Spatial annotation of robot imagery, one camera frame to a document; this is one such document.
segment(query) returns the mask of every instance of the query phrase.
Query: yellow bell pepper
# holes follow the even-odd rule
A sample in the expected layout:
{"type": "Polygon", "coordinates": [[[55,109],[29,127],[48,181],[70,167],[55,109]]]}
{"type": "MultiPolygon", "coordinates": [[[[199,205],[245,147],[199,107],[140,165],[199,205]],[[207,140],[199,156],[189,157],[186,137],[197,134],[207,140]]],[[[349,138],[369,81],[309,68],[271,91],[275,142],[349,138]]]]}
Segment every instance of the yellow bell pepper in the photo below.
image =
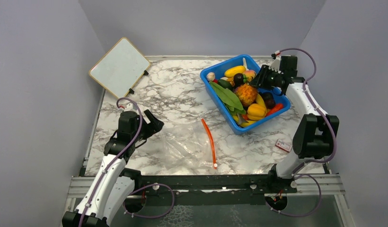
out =
{"type": "Polygon", "coordinates": [[[247,117],[253,121],[259,121],[264,118],[266,114],[266,107],[257,103],[251,104],[247,110],[247,117]]]}

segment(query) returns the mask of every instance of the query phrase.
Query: small whiteboard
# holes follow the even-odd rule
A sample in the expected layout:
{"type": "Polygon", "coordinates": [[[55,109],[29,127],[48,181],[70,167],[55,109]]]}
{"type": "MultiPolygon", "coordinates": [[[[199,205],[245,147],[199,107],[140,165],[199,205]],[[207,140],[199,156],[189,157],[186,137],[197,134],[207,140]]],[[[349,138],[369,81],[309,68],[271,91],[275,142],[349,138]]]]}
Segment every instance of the small whiteboard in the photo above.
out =
{"type": "Polygon", "coordinates": [[[89,76],[117,98],[125,97],[129,89],[151,63],[127,39],[121,38],[89,71],[89,76]]]}

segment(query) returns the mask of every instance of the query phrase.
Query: blue plastic basket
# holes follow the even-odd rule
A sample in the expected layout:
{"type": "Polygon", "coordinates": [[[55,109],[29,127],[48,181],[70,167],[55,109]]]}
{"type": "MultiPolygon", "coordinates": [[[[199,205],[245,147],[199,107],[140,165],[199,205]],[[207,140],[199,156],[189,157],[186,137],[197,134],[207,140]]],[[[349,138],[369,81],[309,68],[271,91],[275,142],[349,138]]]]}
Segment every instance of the blue plastic basket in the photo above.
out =
{"type": "Polygon", "coordinates": [[[223,117],[226,119],[227,123],[229,124],[229,126],[231,127],[233,132],[237,135],[246,133],[246,132],[254,129],[255,127],[260,126],[262,123],[280,115],[281,113],[286,112],[288,109],[290,109],[290,106],[291,106],[290,101],[288,100],[288,98],[286,96],[277,96],[276,95],[276,94],[279,94],[281,91],[277,88],[274,88],[275,90],[273,90],[271,92],[273,94],[273,98],[275,99],[276,103],[282,103],[284,108],[277,111],[274,114],[271,114],[270,116],[263,118],[262,120],[257,121],[256,123],[254,123],[248,127],[242,128],[239,125],[237,125],[237,123],[235,122],[233,117],[230,115],[230,113],[227,110],[227,108],[225,107],[225,105],[222,103],[220,98],[216,95],[216,92],[210,86],[209,82],[206,79],[206,75],[210,72],[214,72],[216,75],[216,79],[220,79],[224,76],[224,72],[226,72],[226,70],[228,70],[229,68],[232,68],[234,66],[243,65],[243,61],[242,61],[243,58],[245,58],[245,60],[247,62],[247,67],[249,70],[254,70],[255,72],[259,72],[260,67],[252,59],[252,57],[250,57],[249,55],[246,55],[246,54],[242,54],[242,55],[239,55],[237,57],[226,60],[224,62],[221,62],[217,65],[206,68],[206,69],[202,70],[201,74],[200,74],[201,79],[205,83],[206,91],[208,92],[208,94],[210,95],[210,97],[212,98],[214,103],[216,104],[217,108],[219,108],[220,112],[222,113],[223,117]]]}

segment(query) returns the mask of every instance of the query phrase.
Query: gray wall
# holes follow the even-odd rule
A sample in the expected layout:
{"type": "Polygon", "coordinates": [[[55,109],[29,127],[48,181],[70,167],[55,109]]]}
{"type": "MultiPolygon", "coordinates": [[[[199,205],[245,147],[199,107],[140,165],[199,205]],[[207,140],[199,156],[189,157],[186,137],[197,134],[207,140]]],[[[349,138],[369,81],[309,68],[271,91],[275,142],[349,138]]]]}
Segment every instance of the gray wall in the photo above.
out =
{"type": "MultiPolygon", "coordinates": [[[[301,47],[317,62],[310,89],[340,118],[331,166],[358,227],[388,226],[388,0],[327,0],[301,47]]],[[[308,76],[310,60],[300,59],[308,76]]]]}
{"type": "Polygon", "coordinates": [[[109,50],[145,55],[270,55],[299,47],[325,0],[79,0],[109,50]]]}
{"type": "Polygon", "coordinates": [[[104,51],[75,0],[0,0],[0,226],[58,226],[104,51]]]}

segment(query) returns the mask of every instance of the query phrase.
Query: orange pepper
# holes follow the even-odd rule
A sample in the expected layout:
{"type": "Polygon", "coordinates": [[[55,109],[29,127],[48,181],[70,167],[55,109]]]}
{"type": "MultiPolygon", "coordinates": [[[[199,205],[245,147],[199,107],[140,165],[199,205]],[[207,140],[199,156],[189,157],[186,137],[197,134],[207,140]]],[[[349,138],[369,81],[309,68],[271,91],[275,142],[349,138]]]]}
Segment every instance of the orange pepper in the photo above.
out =
{"type": "Polygon", "coordinates": [[[272,114],[276,113],[277,111],[283,109],[283,107],[284,107],[284,106],[283,106],[283,104],[281,104],[281,103],[276,104],[275,107],[273,107],[273,109],[271,109],[271,110],[266,114],[265,117],[267,117],[267,116],[269,116],[269,115],[272,115],[272,114]]]}

